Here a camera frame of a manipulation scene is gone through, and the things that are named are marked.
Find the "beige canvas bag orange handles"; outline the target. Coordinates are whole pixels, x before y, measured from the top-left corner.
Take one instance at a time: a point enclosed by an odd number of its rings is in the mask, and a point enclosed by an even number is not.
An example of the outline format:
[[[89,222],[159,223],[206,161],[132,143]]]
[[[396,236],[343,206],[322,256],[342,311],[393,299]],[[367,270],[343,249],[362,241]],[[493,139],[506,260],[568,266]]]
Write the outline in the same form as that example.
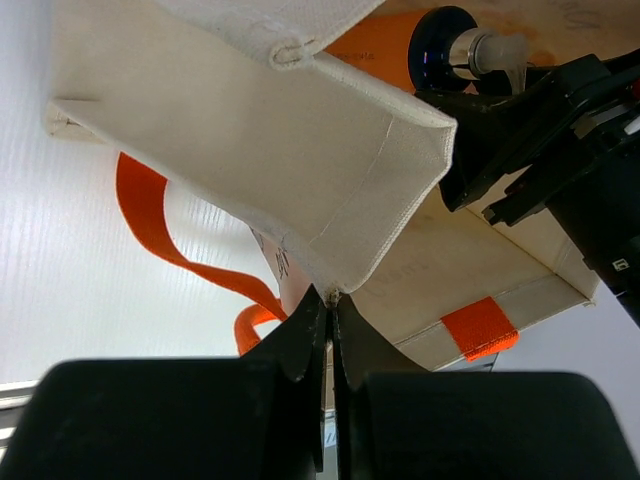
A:
[[[537,68],[639,55],[635,1],[57,1],[47,127],[115,147],[138,241],[251,301],[240,352],[314,287],[426,368],[476,360],[605,283],[550,212],[483,217],[511,176],[448,209],[457,121],[326,52],[442,6],[526,37],[525,90]]]

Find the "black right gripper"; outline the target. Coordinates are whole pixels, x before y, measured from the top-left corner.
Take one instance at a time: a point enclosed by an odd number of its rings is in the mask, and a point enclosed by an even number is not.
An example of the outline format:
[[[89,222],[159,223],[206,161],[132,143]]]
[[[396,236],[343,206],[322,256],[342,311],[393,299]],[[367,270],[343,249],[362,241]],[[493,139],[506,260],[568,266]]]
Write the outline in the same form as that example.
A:
[[[419,90],[458,123],[443,201],[514,226],[548,211],[632,318],[639,315],[639,55],[537,68],[515,96]]]

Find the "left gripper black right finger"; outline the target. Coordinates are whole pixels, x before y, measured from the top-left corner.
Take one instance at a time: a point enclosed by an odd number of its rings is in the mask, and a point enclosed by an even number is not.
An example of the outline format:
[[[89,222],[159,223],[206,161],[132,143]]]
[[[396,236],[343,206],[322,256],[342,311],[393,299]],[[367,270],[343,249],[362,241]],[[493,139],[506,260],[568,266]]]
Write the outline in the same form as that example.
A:
[[[436,372],[349,297],[332,314],[342,479],[635,479],[605,396],[567,372]]]

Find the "orange bottle blue spray top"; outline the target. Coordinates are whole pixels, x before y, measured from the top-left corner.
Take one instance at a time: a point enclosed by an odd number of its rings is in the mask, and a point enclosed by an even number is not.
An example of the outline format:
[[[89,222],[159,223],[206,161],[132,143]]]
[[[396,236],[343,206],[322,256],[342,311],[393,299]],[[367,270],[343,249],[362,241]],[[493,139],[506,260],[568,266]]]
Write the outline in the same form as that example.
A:
[[[525,90],[529,46],[521,33],[479,26],[457,6],[366,18],[326,48],[339,60],[409,93],[494,95]]]

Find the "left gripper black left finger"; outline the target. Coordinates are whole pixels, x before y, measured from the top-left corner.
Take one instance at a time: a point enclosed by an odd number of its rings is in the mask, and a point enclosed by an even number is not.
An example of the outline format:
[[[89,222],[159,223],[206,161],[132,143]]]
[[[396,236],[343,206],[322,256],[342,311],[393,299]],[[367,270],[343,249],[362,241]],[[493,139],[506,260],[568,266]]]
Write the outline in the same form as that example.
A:
[[[53,367],[5,479],[312,479],[323,467],[327,310],[314,289],[247,354]]]

